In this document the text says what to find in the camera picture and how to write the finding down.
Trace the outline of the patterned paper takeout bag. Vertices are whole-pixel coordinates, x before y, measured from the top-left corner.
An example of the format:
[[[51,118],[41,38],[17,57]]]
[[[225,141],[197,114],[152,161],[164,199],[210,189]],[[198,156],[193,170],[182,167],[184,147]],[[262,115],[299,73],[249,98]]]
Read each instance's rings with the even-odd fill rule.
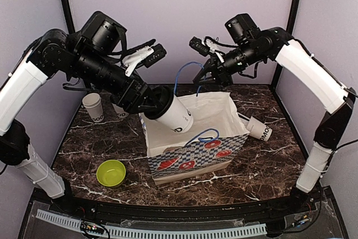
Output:
[[[229,92],[197,92],[179,100],[194,117],[185,133],[139,115],[156,185],[226,168],[249,136]]]

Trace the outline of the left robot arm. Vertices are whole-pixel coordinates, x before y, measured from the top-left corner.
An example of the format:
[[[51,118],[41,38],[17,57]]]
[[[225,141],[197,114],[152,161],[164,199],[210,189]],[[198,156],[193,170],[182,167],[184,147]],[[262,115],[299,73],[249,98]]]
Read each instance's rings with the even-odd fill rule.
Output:
[[[127,113],[161,116],[167,91],[150,88],[136,73],[126,75],[117,59],[107,60],[117,44],[126,45],[125,33],[123,27],[108,24],[71,35],[49,30],[27,48],[1,87],[1,161],[21,170],[67,214],[79,209],[69,182],[35,152],[16,115],[47,80],[62,71],[68,78],[80,78],[108,91]]]

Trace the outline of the white paper coffee cup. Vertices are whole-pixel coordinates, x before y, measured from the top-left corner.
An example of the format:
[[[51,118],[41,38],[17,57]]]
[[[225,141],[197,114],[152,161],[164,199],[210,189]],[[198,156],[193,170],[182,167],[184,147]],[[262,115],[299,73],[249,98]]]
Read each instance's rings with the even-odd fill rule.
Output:
[[[114,110],[115,110],[115,113],[116,115],[120,118],[120,119],[125,119],[126,117],[128,117],[128,113],[122,108],[122,107],[119,107],[115,104],[112,104]]]

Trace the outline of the white cup holding straws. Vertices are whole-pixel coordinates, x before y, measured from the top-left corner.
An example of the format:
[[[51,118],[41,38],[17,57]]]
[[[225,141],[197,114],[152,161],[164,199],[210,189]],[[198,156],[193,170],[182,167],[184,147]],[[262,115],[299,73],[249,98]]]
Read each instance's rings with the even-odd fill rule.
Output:
[[[251,137],[263,142],[267,142],[272,134],[272,129],[268,125],[260,122],[253,116],[249,119],[246,129]]]

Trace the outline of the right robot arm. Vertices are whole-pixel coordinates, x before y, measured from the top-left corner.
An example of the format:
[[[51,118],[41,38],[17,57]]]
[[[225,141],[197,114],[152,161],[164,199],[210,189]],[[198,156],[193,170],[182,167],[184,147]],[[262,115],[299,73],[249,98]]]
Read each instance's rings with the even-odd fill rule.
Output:
[[[303,82],[323,104],[326,113],[315,131],[313,147],[305,166],[295,184],[297,190],[286,199],[285,208],[297,213],[306,206],[307,196],[325,172],[350,121],[356,94],[336,79],[322,64],[315,60],[301,41],[280,27],[261,31],[233,31],[235,45],[226,54],[214,48],[215,40],[210,37],[192,38],[190,47],[203,56],[209,56],[203,69],[193,82],[229,86],[232,75],[242,73],[251,65],[275,61]]]

